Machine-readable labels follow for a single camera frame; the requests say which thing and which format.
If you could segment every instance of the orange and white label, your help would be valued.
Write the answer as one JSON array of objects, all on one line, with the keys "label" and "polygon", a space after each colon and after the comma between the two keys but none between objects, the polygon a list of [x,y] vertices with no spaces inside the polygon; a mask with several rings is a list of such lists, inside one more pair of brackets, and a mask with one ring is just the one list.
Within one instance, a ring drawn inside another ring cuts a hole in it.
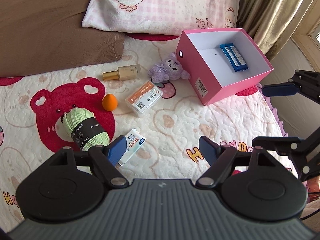
[{"label": "orange and white label", "polygon": [[142,113],[147,108],[151,107],[157,101],[157,99],[162,97],[162,95],[163,92],[159,88],[157,88],[150,81],[147,81],[127,100],[137,111]]}]

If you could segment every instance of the pink box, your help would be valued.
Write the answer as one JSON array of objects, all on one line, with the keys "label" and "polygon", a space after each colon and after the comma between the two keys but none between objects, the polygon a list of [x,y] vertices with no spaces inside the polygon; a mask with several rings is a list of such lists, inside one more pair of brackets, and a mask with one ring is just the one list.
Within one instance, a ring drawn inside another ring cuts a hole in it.
[{"label": "pink box", "polygon": [[[220,48],[233,43],[249,69],[236,72]],[[177,59],[191,75],[190,83],[203,105],[209,105],[258,84],[273,67],[244,29],[197,29],[182,32]]]}]

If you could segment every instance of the black cable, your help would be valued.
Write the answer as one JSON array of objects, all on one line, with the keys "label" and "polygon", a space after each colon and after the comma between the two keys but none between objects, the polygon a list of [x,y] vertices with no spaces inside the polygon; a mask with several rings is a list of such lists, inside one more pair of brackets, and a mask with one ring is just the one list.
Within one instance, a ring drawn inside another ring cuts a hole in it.
[{"label": "black cable", "polygon": [[308,218],[312,217],[313,215],[317,214],[318,212],[320,212],[320,208],[317,209],[316,211],[312,212],[311,214],[309,214],[303,218],[300,218],[300,220],[302,221],[302,220],[308,219]]}]

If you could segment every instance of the black yarn label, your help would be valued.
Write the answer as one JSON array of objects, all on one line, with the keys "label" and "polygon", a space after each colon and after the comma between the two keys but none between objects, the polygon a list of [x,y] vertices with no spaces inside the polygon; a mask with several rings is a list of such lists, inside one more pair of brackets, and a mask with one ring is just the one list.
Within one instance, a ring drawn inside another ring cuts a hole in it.
[{"label": "black yarn label", "polygon": [[83,149],[85,144],[96,135],[105,132],[104,128],[94,117],[87,118],[79,123],[71,132],[71,138],[80,148]]}]

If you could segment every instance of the pink plaid pillowcase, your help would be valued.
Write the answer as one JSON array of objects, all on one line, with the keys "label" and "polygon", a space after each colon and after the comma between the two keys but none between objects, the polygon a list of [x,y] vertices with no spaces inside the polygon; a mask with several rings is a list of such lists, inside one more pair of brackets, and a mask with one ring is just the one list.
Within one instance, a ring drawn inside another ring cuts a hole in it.
[{"label": "pink plaid pillowcase", "polygon": [[235,27],[239,0],[91,0],[83,27],[180,35],[182,30]]}]

